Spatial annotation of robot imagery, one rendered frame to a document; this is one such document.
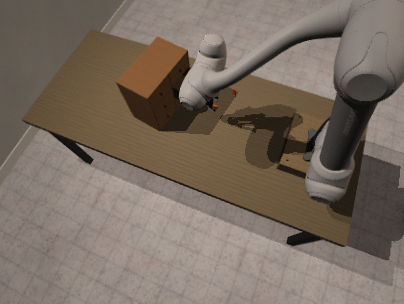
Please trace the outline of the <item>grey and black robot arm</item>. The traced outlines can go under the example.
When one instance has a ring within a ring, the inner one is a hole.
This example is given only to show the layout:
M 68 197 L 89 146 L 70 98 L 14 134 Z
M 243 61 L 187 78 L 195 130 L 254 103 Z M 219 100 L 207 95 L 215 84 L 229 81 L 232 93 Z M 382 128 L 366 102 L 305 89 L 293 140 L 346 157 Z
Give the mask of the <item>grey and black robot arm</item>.
M 334 63 L 337 94 L 332 113 L 318 131 L 309 129 L 303 156 L 310 161 L 305 177 L 309 197 L 323 204 L 336 203 L 347 190 L 354 154 L 378 102 L 404 82 L 404 0 L 333 0 L 283 27 L 225 70 L 225 41 L 220 35 L 207 34 L 181 85 L 180 103 L 197 111 L 222 89 L 292 46 L 336 37 L 341 40 Z

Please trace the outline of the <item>small brown chest of drawers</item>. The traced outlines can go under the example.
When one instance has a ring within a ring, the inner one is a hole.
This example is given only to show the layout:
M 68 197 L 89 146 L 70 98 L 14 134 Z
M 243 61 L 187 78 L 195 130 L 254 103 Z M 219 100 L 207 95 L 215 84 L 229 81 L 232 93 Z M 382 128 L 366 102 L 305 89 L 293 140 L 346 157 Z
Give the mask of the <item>small brown chest of drawers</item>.
M 169 73 L 186 53 L 188 50 L 157 37 L 116 81 L 133 116 L 158 131 L 161 130 L 153 110 L 161 101 L 152 110 L 149 97 L 167 76 L 172 89 Z

